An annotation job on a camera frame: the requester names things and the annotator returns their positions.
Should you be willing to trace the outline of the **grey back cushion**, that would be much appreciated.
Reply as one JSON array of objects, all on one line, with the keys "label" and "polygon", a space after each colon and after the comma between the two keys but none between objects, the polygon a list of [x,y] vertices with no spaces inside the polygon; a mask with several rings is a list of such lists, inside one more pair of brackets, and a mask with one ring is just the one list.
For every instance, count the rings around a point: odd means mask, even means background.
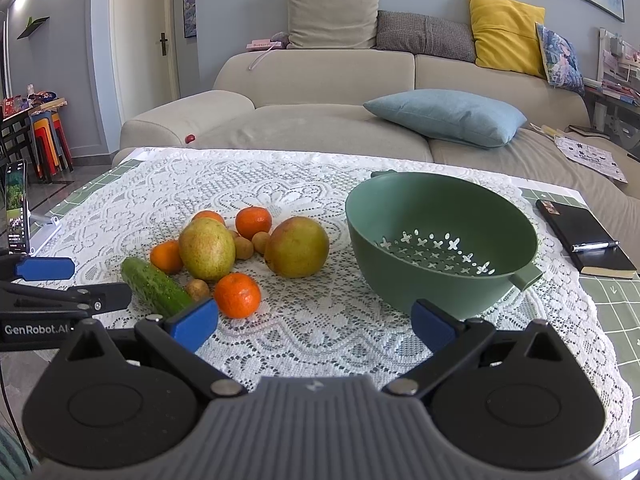
[{"label": "grey back cushion", "polygon": [[469,63],[476,59],[468,24],[408,12],[378,11],[375,47]]}]

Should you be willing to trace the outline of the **hidden orange tangerine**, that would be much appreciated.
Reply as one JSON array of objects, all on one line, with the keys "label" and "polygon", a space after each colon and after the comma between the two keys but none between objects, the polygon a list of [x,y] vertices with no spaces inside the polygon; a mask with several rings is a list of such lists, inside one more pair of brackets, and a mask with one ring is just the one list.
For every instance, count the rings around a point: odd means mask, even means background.
[{"label": "hidden orange tangerine", "polygon": [[224,217],[221,216],[220,214],[217,214],[216,211],[213,211],[213,210],[201,210],[197,214],[194,214],[194,216],[192,217],[192,220],[195,221],[198,219],[210,219],[210,220],[218,221],[221,224],[224,224]]}]

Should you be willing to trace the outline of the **pink telephone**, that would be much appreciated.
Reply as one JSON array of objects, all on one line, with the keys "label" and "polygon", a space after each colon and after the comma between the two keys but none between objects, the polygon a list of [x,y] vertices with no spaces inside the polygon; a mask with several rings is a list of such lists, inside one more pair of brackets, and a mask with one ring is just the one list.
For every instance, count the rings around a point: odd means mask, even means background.
[{"label": "pink telephone", "polygon": [[257,56],[250,62],[247,69],[251,72],[270,52],[274,50],[285,50],[289,43],[290,40],[288,40],[287,32],[277,32],[270,38],[252,40],[246,45],[245,50],[247,50],[247,52],[257,52]]}]

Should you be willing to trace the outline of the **black wall shelf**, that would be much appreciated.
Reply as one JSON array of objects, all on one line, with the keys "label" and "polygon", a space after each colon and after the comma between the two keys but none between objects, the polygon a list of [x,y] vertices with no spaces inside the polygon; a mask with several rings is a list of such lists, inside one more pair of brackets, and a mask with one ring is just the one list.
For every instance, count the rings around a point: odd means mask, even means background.
[{"label": "black wall shelf", "polygon": [[43,24],[46,24],[50,18],[44,16],[43,18],[30,18],[23,31],[17,36],[17,40],[26,39],[32,36],[32,34]]}]

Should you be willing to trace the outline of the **beige back cushion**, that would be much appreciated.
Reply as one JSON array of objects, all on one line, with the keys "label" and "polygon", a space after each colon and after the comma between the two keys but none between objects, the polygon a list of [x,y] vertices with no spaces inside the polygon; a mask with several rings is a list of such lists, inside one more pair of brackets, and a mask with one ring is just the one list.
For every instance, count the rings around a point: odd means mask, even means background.
[{"label": "beige back cushion", "polygon": [[375,46],[380,0],[288,0],[291,49],[366,50]]}]

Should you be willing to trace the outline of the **yellow-green pear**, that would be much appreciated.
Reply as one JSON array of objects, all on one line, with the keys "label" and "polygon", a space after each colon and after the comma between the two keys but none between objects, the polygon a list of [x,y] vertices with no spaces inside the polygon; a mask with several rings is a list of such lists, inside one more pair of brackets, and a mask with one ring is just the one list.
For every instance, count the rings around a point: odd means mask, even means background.
[{"label": "yellow-green pear", "polygon": [[194,278],[216,282],[231,272],[235,262],[234,240],[217,220],[192,220],[180,233],[178,243],[183,265]]},{"label": "yellow-green pear", "polygon": [[328,234],[316,220],[292,217],[271,233],[264,258],[282,278],[308,278],[326,263],[329,246]]}]

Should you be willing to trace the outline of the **yellow cushion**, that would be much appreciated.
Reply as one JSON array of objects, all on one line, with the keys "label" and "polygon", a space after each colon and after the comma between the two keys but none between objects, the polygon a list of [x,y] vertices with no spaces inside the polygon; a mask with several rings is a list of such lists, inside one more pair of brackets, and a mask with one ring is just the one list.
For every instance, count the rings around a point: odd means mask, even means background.
[{"label": "yellow cushion", "polygon": [[518,0],[468,0],[475,64],[542,78],[537,24],[546,9]]}]

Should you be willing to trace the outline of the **green cucumber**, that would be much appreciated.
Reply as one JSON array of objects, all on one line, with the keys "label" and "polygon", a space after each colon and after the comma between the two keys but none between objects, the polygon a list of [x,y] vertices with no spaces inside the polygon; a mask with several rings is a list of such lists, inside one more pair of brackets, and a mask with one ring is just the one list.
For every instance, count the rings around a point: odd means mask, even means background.
[{"label": "green cucumber", "polygon": [[120,265],[120,274],[138,299],[164,318],[171,318],[193,304],[183,288],[145,260],[127,257]]}]

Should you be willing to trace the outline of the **light blue pillow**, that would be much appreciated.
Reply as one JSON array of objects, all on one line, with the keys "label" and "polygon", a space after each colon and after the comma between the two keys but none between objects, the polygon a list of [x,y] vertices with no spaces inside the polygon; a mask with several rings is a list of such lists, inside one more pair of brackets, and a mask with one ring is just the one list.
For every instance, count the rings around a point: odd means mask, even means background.
[{"label": "light blue pillow", "polygon": [[363,107],[420,136],[479,148],[502,148],[527,122],[511,104],[457,90],[400,92],[365,102]]}]

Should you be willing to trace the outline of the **blue floral cushion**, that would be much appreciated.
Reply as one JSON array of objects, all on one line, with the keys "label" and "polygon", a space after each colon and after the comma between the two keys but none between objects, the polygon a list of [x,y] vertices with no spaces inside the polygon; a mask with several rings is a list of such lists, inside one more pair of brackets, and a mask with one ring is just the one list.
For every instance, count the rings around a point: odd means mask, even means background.
[{"label": "blue floral cushion", "polygon": [[536,24],[536,33],[548,84],[583,96],[584,78],[574,46],[543,24]]}]

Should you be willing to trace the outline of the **dining table with clutter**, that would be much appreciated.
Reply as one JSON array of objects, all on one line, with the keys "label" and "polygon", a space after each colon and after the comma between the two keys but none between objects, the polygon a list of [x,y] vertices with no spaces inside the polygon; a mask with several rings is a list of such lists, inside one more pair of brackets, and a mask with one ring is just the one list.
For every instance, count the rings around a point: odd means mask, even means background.
[{"label": "dining table with clutter", "polygon": [[24,96],[2,98],[2,126],[7,127],[11,120],[20,120],[23,116],[43,118],[45,114],[57,113],[67,105],[65,98],[51,91],[38,91],[31,98]]}]

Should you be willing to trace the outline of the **stacked colourful stools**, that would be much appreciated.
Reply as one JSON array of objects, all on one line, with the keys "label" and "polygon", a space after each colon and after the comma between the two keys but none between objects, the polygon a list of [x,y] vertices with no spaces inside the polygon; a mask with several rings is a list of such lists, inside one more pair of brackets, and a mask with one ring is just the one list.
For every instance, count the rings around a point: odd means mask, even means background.
[{"label": "stacked colourful stools", "polygon": [[74,169],[60,114],[55,110],[30,116],[37,150],[37,171],[41,179],[52,181],[62,171]]}]

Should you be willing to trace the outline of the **smartphone on stand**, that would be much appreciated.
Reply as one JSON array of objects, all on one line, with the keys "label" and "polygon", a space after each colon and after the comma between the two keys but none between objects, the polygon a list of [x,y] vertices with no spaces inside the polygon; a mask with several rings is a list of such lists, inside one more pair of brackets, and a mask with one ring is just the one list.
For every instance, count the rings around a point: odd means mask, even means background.
[{"label": "smartphone on stand", "polygon": [[11,162],[6,167],[6,222],[8,222],[8,247],[10,252],[28,254],[29,209],[26,186],[26,162]]}]

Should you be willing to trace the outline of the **cluttered desk with shelf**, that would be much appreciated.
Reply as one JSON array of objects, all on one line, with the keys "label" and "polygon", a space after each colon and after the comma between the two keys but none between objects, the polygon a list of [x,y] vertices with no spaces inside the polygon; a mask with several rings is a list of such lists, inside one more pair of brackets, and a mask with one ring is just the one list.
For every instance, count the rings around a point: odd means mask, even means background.
[{"label": "cluttered desk with shelf", "polygon": [[592,128],[639,158],[639,48],[601,27],[597,76],[585,89]]}]

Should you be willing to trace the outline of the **silver black pen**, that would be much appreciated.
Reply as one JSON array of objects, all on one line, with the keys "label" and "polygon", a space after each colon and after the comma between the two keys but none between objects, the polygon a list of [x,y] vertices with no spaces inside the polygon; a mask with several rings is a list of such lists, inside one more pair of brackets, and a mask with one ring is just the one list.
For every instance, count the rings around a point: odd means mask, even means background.
[{"label": "silver black pen", "polygon": [[575,244],[570,248],[571,252],[597,252],[598,250],[607,250],[617,247],[620,244],[618,240],[610,240],[609,242],[591,242],[584,244]]}]

